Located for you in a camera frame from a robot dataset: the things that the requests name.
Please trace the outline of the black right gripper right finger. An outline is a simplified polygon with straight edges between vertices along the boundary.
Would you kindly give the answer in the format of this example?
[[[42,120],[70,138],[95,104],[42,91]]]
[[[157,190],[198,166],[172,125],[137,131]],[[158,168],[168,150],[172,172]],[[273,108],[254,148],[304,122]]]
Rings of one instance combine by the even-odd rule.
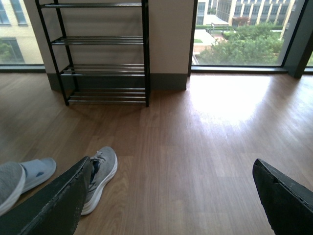
[[[262,159],[253,179],[268,222],[276,235],[313,233],[313,192]]]

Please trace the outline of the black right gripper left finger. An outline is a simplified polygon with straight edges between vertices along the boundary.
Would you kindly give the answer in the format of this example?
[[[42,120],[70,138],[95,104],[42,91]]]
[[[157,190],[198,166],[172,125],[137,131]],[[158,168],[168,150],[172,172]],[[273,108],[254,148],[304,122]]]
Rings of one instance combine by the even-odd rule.
[[[74,234],[88,192],[92,163],[84,157],[0,218],[2,235]]]

